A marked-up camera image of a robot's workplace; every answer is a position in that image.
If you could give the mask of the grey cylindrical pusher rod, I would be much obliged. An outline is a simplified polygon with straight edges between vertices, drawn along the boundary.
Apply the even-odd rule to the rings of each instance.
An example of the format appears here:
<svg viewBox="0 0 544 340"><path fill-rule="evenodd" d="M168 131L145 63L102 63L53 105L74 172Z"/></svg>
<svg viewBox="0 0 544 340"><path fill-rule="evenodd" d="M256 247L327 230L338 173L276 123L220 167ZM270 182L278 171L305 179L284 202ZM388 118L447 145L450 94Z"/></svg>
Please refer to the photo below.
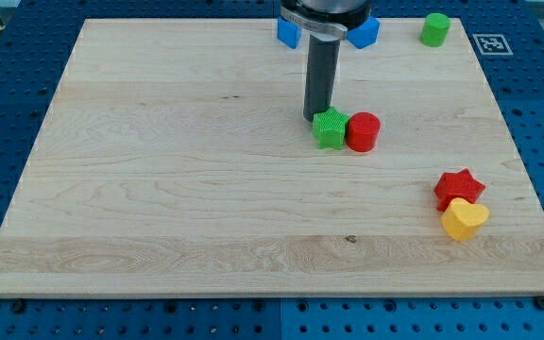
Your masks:
<svg viewBox="0 0 544 340"><path fill-rule="evenodd" d="M303 116L309 122L331 106L339 49L339 40L323 41L310 35L303 104Z"/></svg>

